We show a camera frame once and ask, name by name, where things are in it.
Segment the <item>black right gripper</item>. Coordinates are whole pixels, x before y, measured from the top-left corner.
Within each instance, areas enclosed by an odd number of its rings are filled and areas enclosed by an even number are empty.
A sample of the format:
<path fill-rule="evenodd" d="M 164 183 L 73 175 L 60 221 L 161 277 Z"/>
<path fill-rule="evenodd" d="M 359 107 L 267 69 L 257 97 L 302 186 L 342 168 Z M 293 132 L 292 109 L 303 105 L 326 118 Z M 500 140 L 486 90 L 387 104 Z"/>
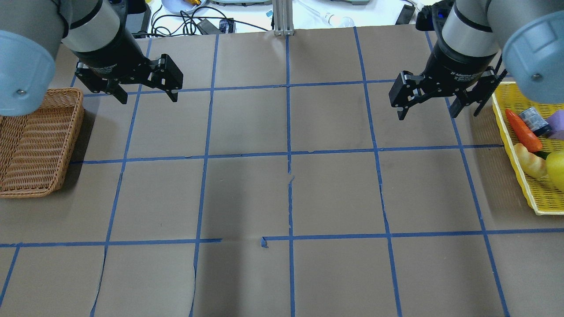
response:
<path fill-rule="evenodd" d="M 477 103 L 477 117 L 497 88 L 497 73 L 491 66 L 494 56 L 467 56 L 443 42 L 436 42 L 421 75 L 401 71 L 389 91 L 390 105 L 403 121 L 409 109 L 436 97 L 455 95 L 449 114 L 457 118 L 464 107 Z"/>

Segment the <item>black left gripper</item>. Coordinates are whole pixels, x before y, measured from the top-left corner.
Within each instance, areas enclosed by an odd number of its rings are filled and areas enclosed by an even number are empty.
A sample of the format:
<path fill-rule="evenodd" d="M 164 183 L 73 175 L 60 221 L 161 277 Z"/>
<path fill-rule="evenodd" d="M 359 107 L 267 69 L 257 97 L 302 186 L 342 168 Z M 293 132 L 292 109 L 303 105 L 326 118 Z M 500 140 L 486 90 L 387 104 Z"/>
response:
<path fill-rule="evenodd" d="M 92 93 L 103 92 L 127 104 L 128 94 L 121 84 L 142 84 L 165 92 L 173 103 L 178 101 L 183 73 L 172 57 L 162 54 L 150 61 L 125 27 L 102 48 L 75 54 L 79 59 L 75 75 Z"/>

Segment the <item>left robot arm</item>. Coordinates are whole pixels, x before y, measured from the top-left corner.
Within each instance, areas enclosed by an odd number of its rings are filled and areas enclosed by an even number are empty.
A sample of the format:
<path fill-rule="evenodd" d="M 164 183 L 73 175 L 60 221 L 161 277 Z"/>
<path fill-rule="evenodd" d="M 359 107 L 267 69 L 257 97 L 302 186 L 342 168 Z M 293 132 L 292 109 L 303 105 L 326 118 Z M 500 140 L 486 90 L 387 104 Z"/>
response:
<path fill-rule="evenodd" d="M 143 0 L 3 0 L 0 21 L 0 112 L 38 110 L 55 75 L 60 45 L 78 58 L 76 76 L 92 93 L 127 103 L 122 85 L 143 85 L 177 102 L 183 74 L 172 58 L 149 60 L 126 28 Z"/>

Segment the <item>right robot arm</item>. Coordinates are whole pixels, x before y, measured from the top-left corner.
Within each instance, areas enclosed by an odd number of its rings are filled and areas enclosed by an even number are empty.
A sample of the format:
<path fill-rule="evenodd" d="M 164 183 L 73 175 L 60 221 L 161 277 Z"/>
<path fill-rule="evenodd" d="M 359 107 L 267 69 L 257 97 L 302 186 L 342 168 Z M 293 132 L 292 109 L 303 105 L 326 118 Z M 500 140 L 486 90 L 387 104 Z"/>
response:
<path fill-rule="evenodd" d="M 478 103 L 477 116 L 506 74 L 533 102 L 564 100 L 564 3 L 561 0 L 443 0 L 419 12 L 416 28 L 437 40 L 415 75 L 400 72 L 390 92 L 403 120 L 409 108 L 455 96 L 449 114 Z"/>

